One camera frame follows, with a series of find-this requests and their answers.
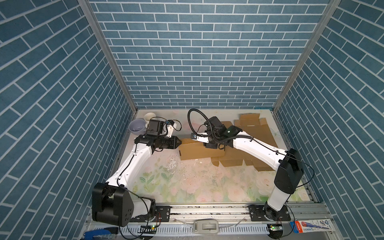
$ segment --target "product package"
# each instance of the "product package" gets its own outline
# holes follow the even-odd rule
[[[335,230],[330,219],[301,220],[295,221],[295,223],[290,222],[290,224],[291,227],[295,226],[295,228],[293,229],[294,233]]]

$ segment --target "cup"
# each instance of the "cup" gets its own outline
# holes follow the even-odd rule
[[[145,123],[146,123],[145,124],[146,127],[148,127],[149,120],[151,118],[154,118],[154,117],[156,117],[156,114],[154,114],[154,113],[147,113],[147,114],[144,115],[144,120],[145,120]]]

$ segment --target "cardboard piece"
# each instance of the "cardboard piece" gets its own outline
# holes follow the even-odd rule
[[[224,149],[205,148],[202,142],[190,138],[183,138],[179,146],[180,160],[189,160],[206,157],[222,157]]]
[[[265,118],[259,119],[259,113],[250,113],[240,115],[240,119],[235,120],[235,126],[241,128],[249,135],[269,144],[277,147],[277,144],[273,138],[271,130],[266,122]],[[232,125],[231,122],[223,122],[226,127]],[[247,166],[253,165],[257,171],[273,171],[273,169],[263,161],[255,158],[254,156],[231,147],[225,148],[225,155],[212,157],[211,162],[215,166],[219,166],[219,162],[224,167],[241,166],[243,160]]]

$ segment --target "brick pattern wallpaper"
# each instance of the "brick pattern wallpaper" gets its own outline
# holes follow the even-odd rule
[[[271,108],[329,0],[91,0],[139,108]]]
[[[78,239],[131,114],[76,0],[0,1],[0,239]]]
[[[383,239],[383,12],[342,0],[278,110],[345,239]]]

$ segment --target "floral pattern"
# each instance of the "floral pattern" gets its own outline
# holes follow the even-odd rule
[[[177,150],[152,155],[139,173],[133,191],[157,202],[266,201],[275,171],[258,172],[253,166],[214,166],[210,158],[181,161]],[[304,187],[289,200],[309,200]]]

